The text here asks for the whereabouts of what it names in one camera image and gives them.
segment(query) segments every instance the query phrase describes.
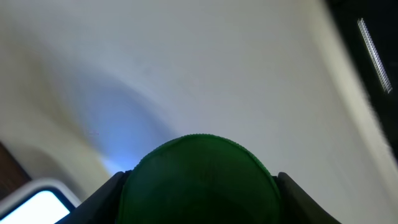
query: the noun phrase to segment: white wall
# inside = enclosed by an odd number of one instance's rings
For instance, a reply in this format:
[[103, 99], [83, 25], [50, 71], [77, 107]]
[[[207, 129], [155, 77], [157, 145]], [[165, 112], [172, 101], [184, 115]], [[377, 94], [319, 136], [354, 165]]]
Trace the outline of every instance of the white wall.
[[21, 141], [51, 154], [86, 197], [107, 178], [102, 159], [110, 172], [132, 169], [168, 139], [213, 133], [287, 172], [342, 223], [397, 222], [300, 1], [12, 0], [0, 9], [3, 36], [43, 68], [16, 57], [2, 78], [26, 66], [41, 77], [33, 82], [49, 83], [36, 84], [36, 100], [2, 99], [13, 106], [0, 114], [0, 138], [28, 170]]

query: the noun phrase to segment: wooden surface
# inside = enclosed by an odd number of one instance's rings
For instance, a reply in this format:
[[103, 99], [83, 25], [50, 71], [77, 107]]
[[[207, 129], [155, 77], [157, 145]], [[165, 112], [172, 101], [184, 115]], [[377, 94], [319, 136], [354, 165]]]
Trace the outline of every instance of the wooden surface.
[[30, 177], [0, 143], [0, 200], [30, 181]]

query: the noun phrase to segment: screen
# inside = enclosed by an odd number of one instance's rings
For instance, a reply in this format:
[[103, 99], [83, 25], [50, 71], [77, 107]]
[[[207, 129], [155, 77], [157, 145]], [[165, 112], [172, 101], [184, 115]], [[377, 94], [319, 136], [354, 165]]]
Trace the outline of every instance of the screen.
[[0, 220], [0, 224], [54, 224], [69, 214], [69, 210], [51, 191], [44, 190], [17, 207]]

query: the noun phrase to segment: green rounded object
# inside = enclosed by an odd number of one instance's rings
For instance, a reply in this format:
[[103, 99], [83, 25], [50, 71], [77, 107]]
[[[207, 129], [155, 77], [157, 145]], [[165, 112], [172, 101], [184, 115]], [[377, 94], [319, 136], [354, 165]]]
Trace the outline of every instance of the green rounded object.
[[280, 207], [274, 180], [248, 150], [192, 134], [161, 145], [134, 168], [117, 224], [278, 223]]

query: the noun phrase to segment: white ceiling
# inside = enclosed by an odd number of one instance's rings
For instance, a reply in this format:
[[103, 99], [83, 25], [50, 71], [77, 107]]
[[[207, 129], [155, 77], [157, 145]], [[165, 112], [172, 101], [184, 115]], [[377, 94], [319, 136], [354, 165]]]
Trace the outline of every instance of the white ceiling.
[[396, 223], [300, 1], [0, 9], [0, 139], [30, 175], [85, 198], [163, 142], [212, 133], [288, 173], [342, 223]]

